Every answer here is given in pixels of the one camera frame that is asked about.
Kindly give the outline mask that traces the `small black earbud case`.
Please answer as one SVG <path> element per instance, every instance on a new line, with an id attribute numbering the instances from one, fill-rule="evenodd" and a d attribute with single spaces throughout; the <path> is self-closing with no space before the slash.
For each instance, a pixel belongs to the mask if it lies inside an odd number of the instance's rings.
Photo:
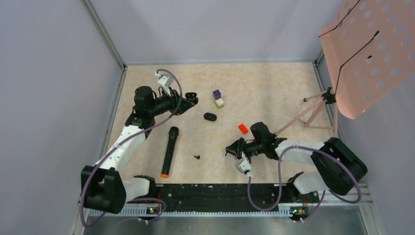
<path id="1" fill-rule="evenodd" d="M 196 100 L 196 99 L 198 99 L 197 93 L 195 93 L 195 92 L 188 92 L 188 93 L 186 93 L 185 94 L 185 98 L 187 100 Z"/>

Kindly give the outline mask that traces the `oval black charging case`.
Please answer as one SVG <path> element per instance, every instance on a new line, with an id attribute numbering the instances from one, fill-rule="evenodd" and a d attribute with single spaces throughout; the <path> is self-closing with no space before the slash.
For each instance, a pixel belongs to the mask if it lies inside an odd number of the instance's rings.
<path id="1" fill-rule="evenodd" d="M 217 120 L 217 115 L 207 112 L 207 113 L 204 113 L 204 119 L 213 122 Z"/>

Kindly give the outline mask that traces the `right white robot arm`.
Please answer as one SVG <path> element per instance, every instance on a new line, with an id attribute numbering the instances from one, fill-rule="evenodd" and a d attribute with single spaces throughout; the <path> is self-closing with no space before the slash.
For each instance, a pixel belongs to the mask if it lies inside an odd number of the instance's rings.
<path id="1" fill-rule="evenodd" d="M 238 170 L 248 175 L 251 158 L 264 154 L 271 160 L 293 161 L 310 164 L 316 171 L 300 173 L 287 188 L 287 196 L 294 202 L 301 201 L 307 193 L 329 190 L 346 195 L 368 172 L 367 166 L 339 138 L 323 142 L 298 142 L 279 138 L 263 122 L 251 126 L 253 140 L 240 138 L 225 148 L 236 158 Z"/>

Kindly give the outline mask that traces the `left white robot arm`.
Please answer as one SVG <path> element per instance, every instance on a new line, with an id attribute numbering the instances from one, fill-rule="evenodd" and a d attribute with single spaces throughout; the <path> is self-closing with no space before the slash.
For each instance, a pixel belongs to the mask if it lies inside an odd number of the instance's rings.
<path id="1" fill-rule="evenodd" d="M 121 173 L 132 154 L 158 125 L 155 117 L 166 112 L 181 115 L 198 103 L 195 92 L 179 94 L 169 88 L 159 89 L 156 94 L 151 87 L 141 86 L 135 90 L 134 106 L 122 132 L 110 150 L 93 166 L 85 166 L 81 171 L 81 202 L 87 209 L 119 213 L 126 202 L 140 197 L 144 202 L 152 202 L 157 189 L 153 179 L 147 176 L 134 177 L 123 181 Z"/>

